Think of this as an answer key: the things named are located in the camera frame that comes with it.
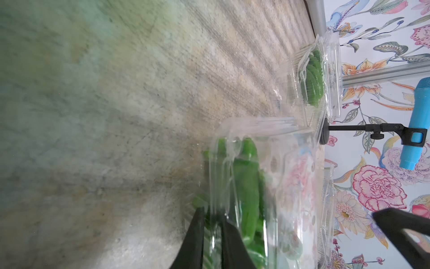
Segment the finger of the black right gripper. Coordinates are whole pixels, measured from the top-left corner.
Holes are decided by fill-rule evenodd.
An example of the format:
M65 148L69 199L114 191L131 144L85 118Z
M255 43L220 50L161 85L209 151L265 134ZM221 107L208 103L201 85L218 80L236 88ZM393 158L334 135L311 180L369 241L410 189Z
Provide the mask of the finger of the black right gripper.
M386 208L372 214L377 226L414 269L428 269L430 254L419 246L407 230L429 235L430 220L396 208Z

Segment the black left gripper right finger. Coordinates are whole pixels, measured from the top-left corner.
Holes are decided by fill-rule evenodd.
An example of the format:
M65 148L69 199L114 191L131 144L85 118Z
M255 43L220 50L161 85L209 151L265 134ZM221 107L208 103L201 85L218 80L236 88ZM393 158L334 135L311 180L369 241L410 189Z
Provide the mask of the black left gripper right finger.
M221 260L222 269L256 269L241 239L239 230L221 216Z

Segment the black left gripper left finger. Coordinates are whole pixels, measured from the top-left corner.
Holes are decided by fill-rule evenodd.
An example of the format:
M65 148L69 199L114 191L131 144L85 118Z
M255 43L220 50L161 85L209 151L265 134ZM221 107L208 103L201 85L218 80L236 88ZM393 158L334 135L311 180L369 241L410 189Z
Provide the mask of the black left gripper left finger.
M197 208L170 269L201 269L204 251L204 207Z

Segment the clear pepper clamshell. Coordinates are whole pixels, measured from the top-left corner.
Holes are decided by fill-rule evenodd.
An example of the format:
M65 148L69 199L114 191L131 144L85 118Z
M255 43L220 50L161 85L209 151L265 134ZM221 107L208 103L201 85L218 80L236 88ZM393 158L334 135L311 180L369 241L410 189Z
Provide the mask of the clear pepper clamshell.
M203 152L201 185L185 198L186 232L204 207L202 269L221 269L221 216L240 233L256 269L321 269L331 213L318 133L294 118L232 118Z
M325 119L340 116L342 62L339 35L328 30L298 50L276 70L271 98L281 117L294 117L320 130Z

